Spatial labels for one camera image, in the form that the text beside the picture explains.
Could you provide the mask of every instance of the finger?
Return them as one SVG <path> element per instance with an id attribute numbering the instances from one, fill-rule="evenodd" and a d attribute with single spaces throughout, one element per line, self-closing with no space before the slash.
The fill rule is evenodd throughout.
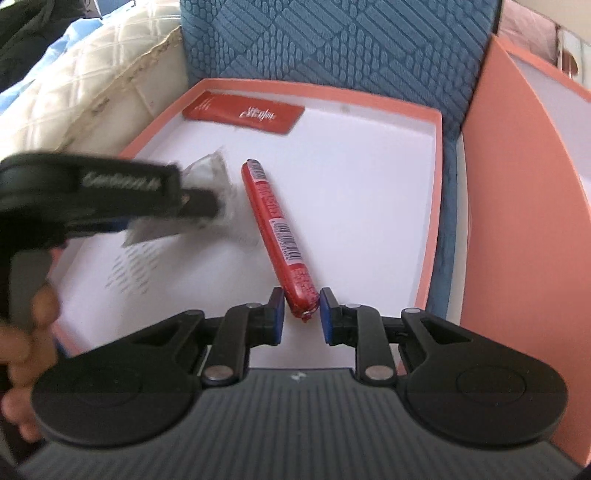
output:
<path id="1" fill-rule="evenodd" d="M 0 364 L 24 362 L 31 353 L 31 341 L 26 333 L 0 323 Z"/>
<path id="2" fill-rule="evenodd" d="M 31 354 L 22 363 L 8 365 L 8 376 L 15 387 L 31 385 L 57 363 L 56 344 L 49 329 L 37 328 L 31 334 Z"/>
<path id="3" fill-rule="evenodd" d="M 31 313 L 38 327 L 47 327 L 60 316 L 60 300 L 49 283 L 45 283 L 33 297 Z"/>
<path id="4" fill-rule="evenodd" d="M 21 424 L 35 421 L 31 404 L 32 387 L 10 389 L 2 398 L 2 413 L 11 423 Z"/>
<path id="5" fill-rule="evenodd" d="M 21 437 L 29 443 L 35 443 L 43 438 L 41 436 L 41 432 L 39 432 L 39 427 L 35 422 L 31 423 L 23 423 L 18 428 L 19 432 L 21 432 Z"/>

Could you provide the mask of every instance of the blue fabric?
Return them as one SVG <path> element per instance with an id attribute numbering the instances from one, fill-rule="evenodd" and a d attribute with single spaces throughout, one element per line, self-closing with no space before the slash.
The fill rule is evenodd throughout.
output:
<path id="1" fill-rule="evenodd" d="M 180 0 L 192 83 L 348 87 L 443 115 L 443 199 L 427 308 L 445 317 L 457 216 L 456 141 L 500 0 Z"/>
<path id="2" fill-rule="evenodd" d="M 4 111 L 12 105 L 14 100 L 16 100 L 22 94 L 22 92 L 29 88 L 29 85 L 32 84 L 35 79 L 39 78 L 39 76 L 43 73 L 43 70 L 45 70 L 49 65 L 54 63 L 60 56 L 70 50 L 80 40 L 86 38 L 88 35 L 94 32 L 94 30 L 101 27 L 105 22 L 109 21 L 109 18 L 112 15 L 127 11 L 133 5 L 134 2 L 129 2 L 112 14 L 105 15 L 102 19 L 81 18 L 72 22 L 72 24 L 66 28 L 64 34 L 49 46 L 41 60 L 39 60 L 33 66 L 29 73 L 27 73 L 26 77 L 24 77 L 20 82 L 12 85 L 9 89 L 0 93 L 0 115 L 2 115 Z"/>
<path id="3" fill-rule="evenodd" d="M 114 12 L 118 8 L 122 7 L 128 2 L 128 0 L 97 0 L 97 4 L 99 5 L 100 14 L 103 18 Z"/>

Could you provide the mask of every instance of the clear plastic wrap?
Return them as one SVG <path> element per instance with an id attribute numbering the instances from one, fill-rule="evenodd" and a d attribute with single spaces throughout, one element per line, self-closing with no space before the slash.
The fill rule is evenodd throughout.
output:
<path id="1" fill-rule="evenodd" d="M 181 186 L 183 190 L 208 189 L 215 192 L 220 205 L 216 217 L 191 218 L 190 211 L 184 211 L 183 216 L 175 218 L 140 217 L 129 223 L 124 247 L 211 225 L 231 226 L 235 215 L 236 188 L 230 182 L 221 151 L 216 150 L 185 168 L 182 172 Z"/>

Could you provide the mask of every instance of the metal screw head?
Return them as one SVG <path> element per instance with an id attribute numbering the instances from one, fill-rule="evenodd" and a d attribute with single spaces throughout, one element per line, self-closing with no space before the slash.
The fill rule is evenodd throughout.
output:
<path id="1" fill-rule="evenodd" d="M 227 365 L 212 365 L 205 369 L 204 374 L 209 380 L 222 381 L 230 378 L 234 374 L 234 370 Z"/>
<path id="2" fill-rule="evenodd" d="M 365 376 L 370 380 L 390 380 L 394 370 L 386 365 L 372 365 L 365 369 Z"/>

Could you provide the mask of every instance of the ribbed gray surface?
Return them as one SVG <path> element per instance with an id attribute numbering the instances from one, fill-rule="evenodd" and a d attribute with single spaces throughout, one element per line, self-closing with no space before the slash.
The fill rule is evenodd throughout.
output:
<path id="1" fill-rule="evenodd" d="M 390 390 L 349 370 L 253 370 L 206 391 L 175 428 L 112 451 L 52 444 L 20 467 L 30 480 L 567 480 L 549 443 L 508 452 L 453 445 L 421 428 Z"/>

